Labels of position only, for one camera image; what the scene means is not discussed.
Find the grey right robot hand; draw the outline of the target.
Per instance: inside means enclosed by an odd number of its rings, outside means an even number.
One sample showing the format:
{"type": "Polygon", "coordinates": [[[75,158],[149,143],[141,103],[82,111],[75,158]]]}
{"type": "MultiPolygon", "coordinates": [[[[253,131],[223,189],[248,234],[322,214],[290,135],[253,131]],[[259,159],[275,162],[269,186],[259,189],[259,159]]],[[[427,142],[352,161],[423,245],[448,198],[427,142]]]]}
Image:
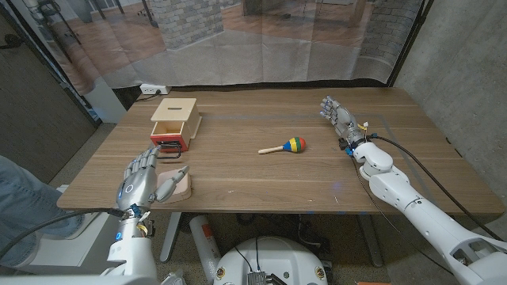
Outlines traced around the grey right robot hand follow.
{"type": "Polygon", "coordinates": [[[355,116],[330,96],[324,98],[320,105],[322,107],[320,114],[334,126],[342,150],[346,148],[352,150],[367,142],[368,123],[357,123],[355,116]]]}

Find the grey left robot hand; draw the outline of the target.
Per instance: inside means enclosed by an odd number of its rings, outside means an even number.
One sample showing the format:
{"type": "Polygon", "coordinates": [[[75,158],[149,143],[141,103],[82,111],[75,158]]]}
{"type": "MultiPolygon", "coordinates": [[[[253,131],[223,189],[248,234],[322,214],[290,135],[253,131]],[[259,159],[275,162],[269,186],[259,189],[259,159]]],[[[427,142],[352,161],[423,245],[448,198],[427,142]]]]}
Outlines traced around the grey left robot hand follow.
{"type": "Polygon", "coordinates": [[[184,180],[189,172],[187,165],[158,186],[155,169],[159,153],[159,146],[147,149],[128,164],[116,195],[119,209],[127,211],[132,205],[136,205],[147,211],[154,201],[166,202],[175,192],[177,185],[184,180]]]}

